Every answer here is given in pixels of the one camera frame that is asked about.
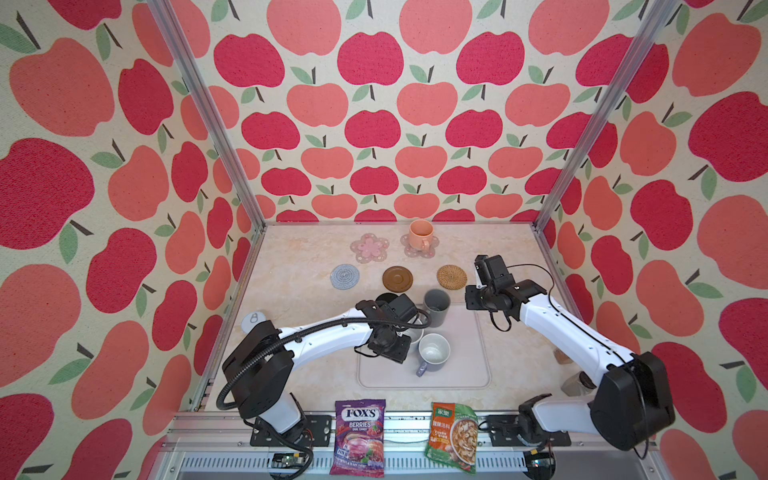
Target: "pink lace coaster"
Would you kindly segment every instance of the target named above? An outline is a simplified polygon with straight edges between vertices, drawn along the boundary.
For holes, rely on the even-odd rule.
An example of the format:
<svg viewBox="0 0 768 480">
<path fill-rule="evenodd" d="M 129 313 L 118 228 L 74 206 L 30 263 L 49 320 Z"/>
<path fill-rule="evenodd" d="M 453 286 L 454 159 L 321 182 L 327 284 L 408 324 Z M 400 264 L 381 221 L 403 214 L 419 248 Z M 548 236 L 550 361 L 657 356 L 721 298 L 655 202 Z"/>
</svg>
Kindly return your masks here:
<svg viewBox="0 0 768 480">
<path fill-rule="evenodd" d="M 423 258 L 432 258 L 435 256 L 435 247 L 437 247 L 440 244 L 440 239 L 438 237 L 432 237 L 432 244 L 429 245 L 429 250 L 422 252 L 421 250 L 417 250 L 413 247 L 411 247 L 411 244 L 408 243 L 408 234 L 406 233 L 402 237 L 400 237 L 400 243 L 406 246 L 406 257 L 416 258 L 416 257 L 423 257 Z"/>
<path fill-rule="evenodd" d="M 382 262 L 386 259 L 386 249 L 389 248 L 389 240 L 377 238 L 373 233 L 366 233 L 360 240 L 355 240 L 349 245 L 349 249 L 355 253 L 358 263 Z"/>
</svg>

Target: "blue knitted coaster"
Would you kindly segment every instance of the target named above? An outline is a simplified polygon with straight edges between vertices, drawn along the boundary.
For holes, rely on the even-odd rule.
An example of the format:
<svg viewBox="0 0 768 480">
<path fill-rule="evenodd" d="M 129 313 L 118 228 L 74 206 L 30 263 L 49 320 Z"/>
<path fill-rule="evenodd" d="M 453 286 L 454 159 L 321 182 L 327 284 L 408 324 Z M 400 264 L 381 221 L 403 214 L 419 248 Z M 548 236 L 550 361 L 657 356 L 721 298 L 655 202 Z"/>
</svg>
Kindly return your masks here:
<svg viewBox="0 0 768 480">
<path fill-rule="evenodd" d="M 348 290 L 357 285 L 360 271 L 354 266 L 344 263 L 331 272 L 331 284 L 339 290 Z"/>
</svg>

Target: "apple wallpaper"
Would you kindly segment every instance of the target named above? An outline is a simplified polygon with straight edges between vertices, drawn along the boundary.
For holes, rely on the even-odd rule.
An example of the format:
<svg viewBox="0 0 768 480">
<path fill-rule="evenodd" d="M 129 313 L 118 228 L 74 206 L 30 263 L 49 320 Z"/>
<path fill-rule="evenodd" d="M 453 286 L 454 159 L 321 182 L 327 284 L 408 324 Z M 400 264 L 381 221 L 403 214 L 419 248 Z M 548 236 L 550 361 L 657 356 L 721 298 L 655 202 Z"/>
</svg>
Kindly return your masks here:
<svg viewBox="0 0 768 480">
<path fill-rule="evenodd" d="M 193 1 L 211 43 L 198 67 L 268 222 L 531 220 L 647 8 Z M 631 102 L 658 91 L 668 61 L 654 51 Z M 608 125 L 594 161 L 616 148 Z"/>
<path fill-rule="evenodd" d="M 143 479 L 253 228 L 146 3 L 3 2 L 0 44 L 0 478 Z"/>
<path fill-rule="evenodd" d="M 768 478 L 766 13 L 680 2 L 545 230 L 584 321 L 665 362 L 676 480 Z"/>
</svg>

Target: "green food packet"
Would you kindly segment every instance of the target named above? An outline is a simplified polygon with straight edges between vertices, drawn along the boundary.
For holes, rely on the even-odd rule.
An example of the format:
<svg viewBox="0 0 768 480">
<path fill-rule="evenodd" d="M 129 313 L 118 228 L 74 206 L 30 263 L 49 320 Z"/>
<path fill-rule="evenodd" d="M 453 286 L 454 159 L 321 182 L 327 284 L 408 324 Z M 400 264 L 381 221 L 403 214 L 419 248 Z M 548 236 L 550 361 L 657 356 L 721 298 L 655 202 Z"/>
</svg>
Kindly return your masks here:
<svg viewBox="0 0 768 480">
<path fill-rule="evenodd" d="M 424 455 L 434 462 L 475 474 L 478 416 L 460 403 L 432 404 L 432 427 Z"/>
</svg>

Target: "candy bag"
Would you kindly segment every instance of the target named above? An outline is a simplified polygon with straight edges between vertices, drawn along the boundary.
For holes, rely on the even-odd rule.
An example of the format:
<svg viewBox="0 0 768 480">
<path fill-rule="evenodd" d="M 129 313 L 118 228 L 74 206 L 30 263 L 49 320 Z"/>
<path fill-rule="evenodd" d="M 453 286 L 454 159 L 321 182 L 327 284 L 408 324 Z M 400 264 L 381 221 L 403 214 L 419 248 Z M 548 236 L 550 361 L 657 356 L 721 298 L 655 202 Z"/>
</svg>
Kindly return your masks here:
<svg viewBox="0 0 768 480">
<path fill-rule="evenodd" d="M 475 474 L 478 448 L 478 417 L 475 411 L 460 403 L 432 404 L 432 427 L 424 455 L 442 463 Z"/>
<path fill-rule="evenodd" d="M 331 475 L 384 476 L 385 400 L 336 402 Z"/>
</svg>

